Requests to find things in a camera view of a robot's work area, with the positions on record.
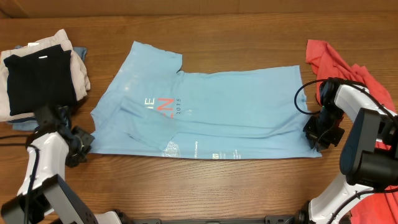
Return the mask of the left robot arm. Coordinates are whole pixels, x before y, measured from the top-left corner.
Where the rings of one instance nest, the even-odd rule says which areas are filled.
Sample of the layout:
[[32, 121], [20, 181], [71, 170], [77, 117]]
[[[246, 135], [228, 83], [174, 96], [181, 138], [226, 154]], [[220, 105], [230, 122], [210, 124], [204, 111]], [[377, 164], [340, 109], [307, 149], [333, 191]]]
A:
[[23, 144], [29, 154], [23, 184], [15, 198], [1, 207], [5, 223], [40, 223], [56, 213], [56, 223], [116, 223], [130, 219], [119, 210], [94, 214], [65, 181], [66, 167], [86, 162], [94, 137], [72, 127], [70, 116], [54, 106], [34, 112], [38, 128]]

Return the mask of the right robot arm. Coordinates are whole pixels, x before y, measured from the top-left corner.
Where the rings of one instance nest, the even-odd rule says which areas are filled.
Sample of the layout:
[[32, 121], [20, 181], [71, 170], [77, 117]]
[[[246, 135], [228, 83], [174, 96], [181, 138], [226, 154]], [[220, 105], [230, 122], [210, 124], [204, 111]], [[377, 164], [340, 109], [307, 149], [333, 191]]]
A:
[[397, 114], [373, 97], [367, 86], [342, 78], [320, 81], [320, 111], [310, 112], [303, 131], [317, 151], [337, 146], [344, 134], [340, 122], [353, 122], [341, 151], [340, 173], [291, 223], [339, 223], [364, 198], [391, 193], [397, 186]]

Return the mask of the light blue printed t-shirt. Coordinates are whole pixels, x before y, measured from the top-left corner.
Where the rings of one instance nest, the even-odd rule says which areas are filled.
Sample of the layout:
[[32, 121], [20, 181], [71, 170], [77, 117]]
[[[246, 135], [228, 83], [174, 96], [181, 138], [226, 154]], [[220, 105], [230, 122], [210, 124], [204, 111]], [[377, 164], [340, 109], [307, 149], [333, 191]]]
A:
[[297, 65], [187, 73], [180, 54], [140, 42], [91, 112], [92, 151], [184, 159], [319, 157]]

